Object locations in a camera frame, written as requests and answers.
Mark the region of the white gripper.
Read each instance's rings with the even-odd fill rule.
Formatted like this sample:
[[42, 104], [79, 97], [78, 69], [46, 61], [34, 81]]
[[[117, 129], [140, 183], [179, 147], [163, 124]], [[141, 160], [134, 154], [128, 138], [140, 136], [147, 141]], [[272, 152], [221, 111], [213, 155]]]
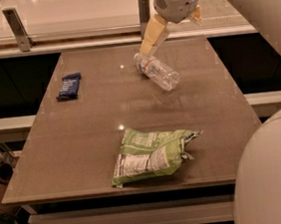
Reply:
[[153, 0], [156, 13], [149, 18], [145, 33], [140, 45], [140, 52], [144, 56], [151, 56], [158, 46], [167, 38], [168, 22], [179, 23], [189, 17], [192, 23], [202, 23], [199, 0]]

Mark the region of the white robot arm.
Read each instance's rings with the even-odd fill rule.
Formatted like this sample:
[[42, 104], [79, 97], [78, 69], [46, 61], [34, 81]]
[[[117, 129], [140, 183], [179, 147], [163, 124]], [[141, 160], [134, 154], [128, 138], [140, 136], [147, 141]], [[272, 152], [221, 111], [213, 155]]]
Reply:
[[[168, 22], [198, 16], [197, 0], [153, 0], [157, 15], [146, 26], [140, 49], [155, 53]], [[281, 56], [281, 0], [228, 0]], [[241, 155], [234, 193], [234, 224], [281, 224], [281, 92], [254, 93], [247, 101], [270, 117]]]

